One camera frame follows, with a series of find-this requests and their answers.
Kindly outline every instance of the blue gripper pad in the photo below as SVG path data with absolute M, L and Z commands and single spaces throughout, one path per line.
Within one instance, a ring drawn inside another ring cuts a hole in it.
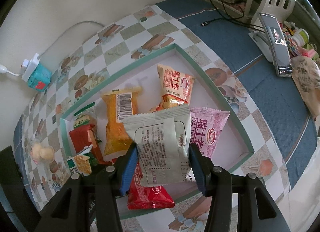
M 189 147 L 189 161 L 192 167 L 193 174 L 196 179 L 196 183 L 198 186 L 198 190 L 205 194 L 205 175 L 201 169 L 201 165 L 199 163 L 199 159 L 196 157 L 196 152 L 192 147 Z
M 134 170 L 138 163 L 138 151 L 136 145 L 132 148 L 132 145 L 128 149 L 126 154 L 127 164 L 124 167 L 124 171 L 121 176 L 121 187 L 119 189 L 121 196 L 124 196 L 130 188 L 131 180 L 133 177 Z

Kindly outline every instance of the metal screw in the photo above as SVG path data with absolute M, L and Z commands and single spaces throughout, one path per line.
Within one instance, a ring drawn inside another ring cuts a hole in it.
M 79 177 L 80 177 L 80 174 L 78 173 L 74 173 L 71 175 L 71 179 L 79 179 Z
M 215 173 L 220 173 L 220 172 L 222 172 L 222 168 L 220 166 L 215 166 L 215 167 L 213 167 L 213 171 Z
M 112 165 L 106 167 L 106 171 L 109 172 L 109 173 L 113 172 L 114 170 L 115 170 L 115 167 L 112 166 Z
M 254 173 L 248 173 L 250 179 L 255 179 L 257 176 Z

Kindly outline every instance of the phone screen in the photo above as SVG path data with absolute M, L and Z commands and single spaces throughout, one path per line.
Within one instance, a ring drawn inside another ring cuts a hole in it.
M 271 38 L 271 45 L 275 53 L 276 64 L 279 75 L 292 73 L 289 51 L 283 33 L 279 27 L 276 17 L 269 14 L 260 13 L 261 19 Z

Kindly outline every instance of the white wall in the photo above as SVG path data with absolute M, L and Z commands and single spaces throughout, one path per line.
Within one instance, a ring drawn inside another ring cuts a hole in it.
M 23 59 L 43 53 L 73 24 L 95 20 L 109 24 L 148 4 L 163 0 L 18 0 L 0 28 L 0 64 L 19 72 Z M 50 70 L 97 31 L 84 24 L 70 30 L 42 58 Z M 0 150 L 12 144 L 13 131 L 35 94 L 19 77 L 0 76 Z

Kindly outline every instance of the blue mattress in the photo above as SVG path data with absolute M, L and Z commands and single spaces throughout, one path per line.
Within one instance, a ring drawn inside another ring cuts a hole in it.
M 203 11 L 213 8 L 210 3 L 167 0 L 156 5 L 194 32 L 242 82 L 275 137 L 293 188 L 316 149 L 317 133 L 292 78 L 277 77 L 273 64 L 248 36 L 248 28 L 225 20 L 202 27 L 202 22 L 220 18 L 217 11 Z

